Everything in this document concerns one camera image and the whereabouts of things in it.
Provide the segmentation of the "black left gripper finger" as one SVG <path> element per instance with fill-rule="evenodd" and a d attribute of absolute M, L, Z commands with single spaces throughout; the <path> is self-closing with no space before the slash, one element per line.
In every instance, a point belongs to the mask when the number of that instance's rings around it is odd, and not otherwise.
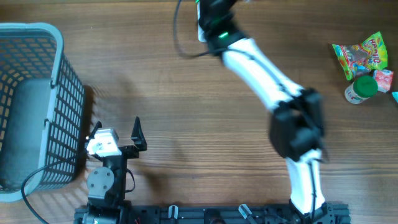
<path fill-rule="evenodd" d="M 144 133 L 141 127 L 141 120 L 138 116 L 136 116 L 134 121 L 134 127 L 131 133 L 131 140 L 134 142 L 134 145 L 137 147 L 138 151 L 147 150 L 147 141 L 144 137 Z"/>
<path fill-rule="evenodd" d="M 95 133 L 97 132 L 97 130 L 99 128 L 102 128 L 102 123 L 100 121 L 98 121 L 95 125 L 93 130 L 91 131 L 91 133 L 89 133 L 89 135 L 85 138 L 86 140 L 91 140 L 95 138 Z"/>

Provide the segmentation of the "green lid jar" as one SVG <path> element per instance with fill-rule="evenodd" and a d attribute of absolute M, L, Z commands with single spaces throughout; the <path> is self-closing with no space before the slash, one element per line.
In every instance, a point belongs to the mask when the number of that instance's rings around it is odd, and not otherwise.
<path fill-rule="evenodd" d="M 377 91 L 378 85 L 375 79 L 370 76 L 362 76 L 346 88 L 345 98 L 348 102 L 357 105 L 373 97 Z"/>

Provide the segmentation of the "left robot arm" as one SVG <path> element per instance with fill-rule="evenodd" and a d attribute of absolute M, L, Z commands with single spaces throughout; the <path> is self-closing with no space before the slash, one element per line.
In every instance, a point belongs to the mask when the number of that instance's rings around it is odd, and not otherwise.
<path fill-rule="evenodd" d="M 86 180 L 89 190 L 88 203 L 85 208 L 75 210 L 75 223 L 129 222 L 131 202 L 125 200 L 125 195 L 135 188 L 126 188 L 126 177 L 132 175 L 127 168 L 127 161 L 139 158 L 139 153 L 147 150 L 139 117 L 135 118 L 131 140 L 133 144 L 119 146 L 116 130 L 104 128 L 99 121 L 86 137 L 86 151 L 101 161 L 102 166 L 92 171 Z"/>

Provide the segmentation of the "pink tissue pack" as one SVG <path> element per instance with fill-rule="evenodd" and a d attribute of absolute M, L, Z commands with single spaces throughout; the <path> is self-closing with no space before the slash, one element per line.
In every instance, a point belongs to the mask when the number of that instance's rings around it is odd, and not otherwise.
<path fill-rule="evenodd" d="M 375 70 L 373 78 L 377 82 L 378 90 L 386 93 L 391 89 L 394 72 L 390 70 Z"/>

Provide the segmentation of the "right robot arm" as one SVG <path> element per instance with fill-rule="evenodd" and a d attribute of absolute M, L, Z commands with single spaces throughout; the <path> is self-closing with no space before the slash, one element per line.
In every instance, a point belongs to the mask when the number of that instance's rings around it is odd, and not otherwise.
<path fill-rule="evenodd" d="M 210 52 L 257 95 L 271 113 L 269 138 L 289 173 L 290 204 L 301 223 L 320 219 L 324 128 L 320 94 L 292 81 L 234 22 L 234 1 L 198 2 L 198 25 Z"/>

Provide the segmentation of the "Haribo gummy worms bag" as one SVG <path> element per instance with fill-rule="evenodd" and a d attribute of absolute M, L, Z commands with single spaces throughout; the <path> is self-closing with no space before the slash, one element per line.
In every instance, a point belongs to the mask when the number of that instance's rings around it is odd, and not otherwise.
<path fill-rule="evenodd" d="M 348 81 L 388 66 L 387 48 L 380 32 L 360 44 L 331 46 Z"/>

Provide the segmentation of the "teal wet wipes pack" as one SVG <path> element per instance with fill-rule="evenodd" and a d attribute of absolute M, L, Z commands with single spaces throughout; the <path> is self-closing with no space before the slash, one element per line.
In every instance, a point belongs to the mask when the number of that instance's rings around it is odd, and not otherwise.
<path fill-rule="evenodd" d="M 394 91 L 391 93 L 391 95 L 392 95 L 393 99 L 395 99 L 395 101 L 398 103 L 398 92 Z"/>

